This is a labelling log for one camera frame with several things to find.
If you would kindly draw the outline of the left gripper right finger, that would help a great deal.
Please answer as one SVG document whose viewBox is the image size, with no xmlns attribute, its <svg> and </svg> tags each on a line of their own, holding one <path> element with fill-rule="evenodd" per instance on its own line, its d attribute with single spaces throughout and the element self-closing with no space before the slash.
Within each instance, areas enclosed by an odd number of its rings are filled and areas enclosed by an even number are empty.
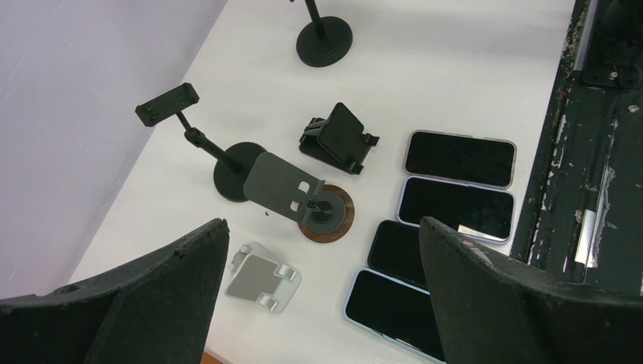
<svg viewBox="0 0 643 364">
<path fill-rule="evenodd" d="M 432 217 L 419 248 L 448 363 L 640 363 L 642 299 L 571 283 Z"/>
</svg>

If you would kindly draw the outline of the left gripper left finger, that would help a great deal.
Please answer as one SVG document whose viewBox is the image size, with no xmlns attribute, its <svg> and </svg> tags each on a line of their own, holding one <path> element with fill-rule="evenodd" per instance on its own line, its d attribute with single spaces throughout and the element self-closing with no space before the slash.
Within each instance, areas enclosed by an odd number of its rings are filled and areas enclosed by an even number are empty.
<svg viewBox="0 0 643 364">
<path fill-rule="evenodd" d="M 213 219 L 43 296 L 1 301 L 3 363 L 199 363 L 229 247 Z"/>
</svg>

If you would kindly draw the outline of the phone with light blue case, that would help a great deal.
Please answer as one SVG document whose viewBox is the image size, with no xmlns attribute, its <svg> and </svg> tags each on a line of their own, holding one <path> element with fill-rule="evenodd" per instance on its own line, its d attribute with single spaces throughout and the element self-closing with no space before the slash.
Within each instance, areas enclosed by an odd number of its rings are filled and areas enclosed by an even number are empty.
<svg viewBox="0 0 643 364">
<path fill-rule="evenodd" d="M 343 312 L 348 321 L 384 340 L 446 361 L 426 290 L 364 268 L 354 276 Z"/>
</svg>

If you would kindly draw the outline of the phone with white case centre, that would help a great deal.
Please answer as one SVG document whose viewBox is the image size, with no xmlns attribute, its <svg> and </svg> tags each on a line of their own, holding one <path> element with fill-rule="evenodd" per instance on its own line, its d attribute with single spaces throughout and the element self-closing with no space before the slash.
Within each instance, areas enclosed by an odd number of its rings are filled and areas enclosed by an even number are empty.
<svg viewBox="0 0 643 364">
<path fill-rule="evenodd" d="M 400 194 L 397 219 L 418 227 L 424 217 L 489 243 L 505 244 L 511 236 L 512 194 L 452 181 L 408 177 Z"/>
</svg>

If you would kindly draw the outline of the silver folding phone stand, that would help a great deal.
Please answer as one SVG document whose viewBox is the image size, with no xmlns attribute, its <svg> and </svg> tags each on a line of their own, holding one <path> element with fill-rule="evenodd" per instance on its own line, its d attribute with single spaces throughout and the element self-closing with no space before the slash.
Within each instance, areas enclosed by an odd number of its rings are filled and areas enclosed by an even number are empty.
<svg viewBox="0 0 643 364">
<path fill-rule="evenodd" d="M 302 275 L 297 269 L 253 241 L 243 244 L 235 253 L 231 261 L 231 282 L 224 294 L 280 313 L 301 282 Z"/>
</svg>

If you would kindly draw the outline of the black phone dark case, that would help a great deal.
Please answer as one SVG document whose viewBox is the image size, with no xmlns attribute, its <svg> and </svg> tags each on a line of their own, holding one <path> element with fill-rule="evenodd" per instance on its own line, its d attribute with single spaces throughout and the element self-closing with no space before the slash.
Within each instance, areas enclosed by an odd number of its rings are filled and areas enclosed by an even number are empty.
<svg viewBox="0 0 643 364">
<path fill-rule="evenodd" d="M 419 249 L 419 228 L 397 221 L 382 221 L 367 258 L 369 268 L 414 287 L 427 290 Z"/>
</svg>

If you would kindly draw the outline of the phone stand brown round base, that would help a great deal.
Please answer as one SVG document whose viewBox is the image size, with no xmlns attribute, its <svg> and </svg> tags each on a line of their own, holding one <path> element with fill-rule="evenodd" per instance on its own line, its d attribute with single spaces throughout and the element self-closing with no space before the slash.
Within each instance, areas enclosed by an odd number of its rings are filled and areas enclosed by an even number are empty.
<svg viewBox="0 0 643 364">
<path fill-rule="evenodd" d="M 243 192 L 249 201 L 295 222 L 315 243 L 333 243 L 344 237 L 356 214 L 346 190 L 270 152 L 257 157 Z"/>
</svg>

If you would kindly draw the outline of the black folding phone stand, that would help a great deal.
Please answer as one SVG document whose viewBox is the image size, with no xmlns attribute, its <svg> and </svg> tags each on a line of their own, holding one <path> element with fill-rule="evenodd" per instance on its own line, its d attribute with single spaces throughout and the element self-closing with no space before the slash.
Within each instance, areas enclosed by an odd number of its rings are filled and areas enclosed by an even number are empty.
<svg viewBox="0 0 643 364">
<path fill-rule="evenodd" d="M 327 118 L 312 118 L 299 140 L 299 151 L 351 175 L 359 175 L 370 149 L 380 138 L 364 131 L 362 122 L 342 102 Z"/>
</svg>

